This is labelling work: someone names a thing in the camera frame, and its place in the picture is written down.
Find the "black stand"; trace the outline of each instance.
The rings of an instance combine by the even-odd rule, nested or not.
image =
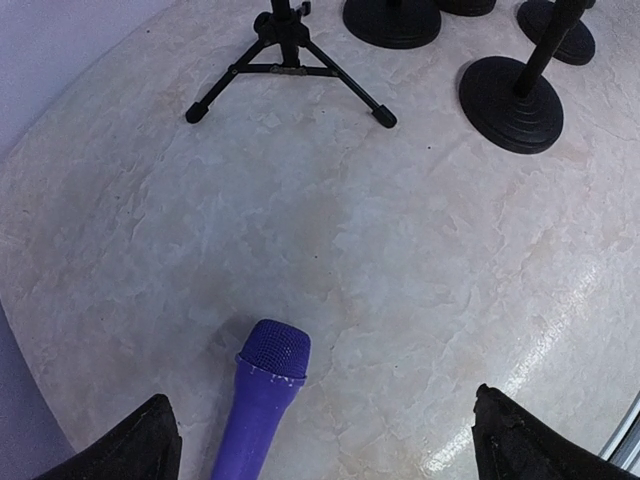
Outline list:
[[[443,12],[462,17],[480,17],[491,13],[496,0],[436,0]]]
[[[529,62],[488,57],[473,63],[459,87],[464,113],[493,143],[516,153],[540,153],[562,133],[564,114],[542,76],[555,51],[585,10],[587,0],[558,0]]]
[[[553,15],[553,3],[546,0],[528,0],[518,9],[518,25],[536,45],[544,34]],[[569,65],[586,65],[596,54],[596,41],[587,26],[579,21],[553,55]]]
[[[433,0],[347,0],[342,18],[360,40],[393,49],[431,43],[442,23]]]
[[[256,18],[253,29],[258,40],[240,59],[229,67],[227,73],[199,102],[195,102],[186,113],[189,123],[198,123],[209,111],[209,105],[241,73],[274,73],[284,75],[339,78],[372,110],[375,119],[387,128],[393,128],[398,120],[384,105],[378,104],[371,96],[342,70],[326,53],[311,41],[309,29],[301,18],[311,11],[311,3],[304,2],[297,10],[292,10],[289,0],[271,0],[273,13],[263,12]],[[272,45],[280,45],[282,64],[250,63],[262,50]],[[306,48],[325,67],[307,67],[300,64],[300,47]]]

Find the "white wall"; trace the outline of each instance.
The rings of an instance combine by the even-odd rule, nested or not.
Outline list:
[[[0,162],[82,71],[174,0],[0,0]]]

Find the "tripod foot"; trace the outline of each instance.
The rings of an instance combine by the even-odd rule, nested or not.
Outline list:
[[[384,105],[380,105],[371,114],[383,127],[393,128],[398,123],[396,116]]]
[[[191,108],[187,110],[185,118],[189,123],[198,123],[207,114],[209,108],[202,105],[200,102],[195,102],[191,105]]]

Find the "purple microphone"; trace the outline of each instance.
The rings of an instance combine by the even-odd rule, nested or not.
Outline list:
[[[256,480],[284,411],[306,380],[309,335],[260,320],[236,356],[233,406],[211,480]]]

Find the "white floor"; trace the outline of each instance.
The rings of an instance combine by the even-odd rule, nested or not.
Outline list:
[[[455,91],[474,59],[530,54],[511,1],[406,52],[316,2],[314,39],[393,130],[338,81],[290,77],[239,79],[185,123],[266,0],[183,2],[132,34],[0,178],[0,294],[73,445],[164,392],[181,478],[207,478],[233,355],[272,317],[314,348],[263,480],[474,478],[483,382],[597,453],[638,390],[634,3],[587,12],[593,63],[549,67],[565,131],[533,157],[476,133]]]

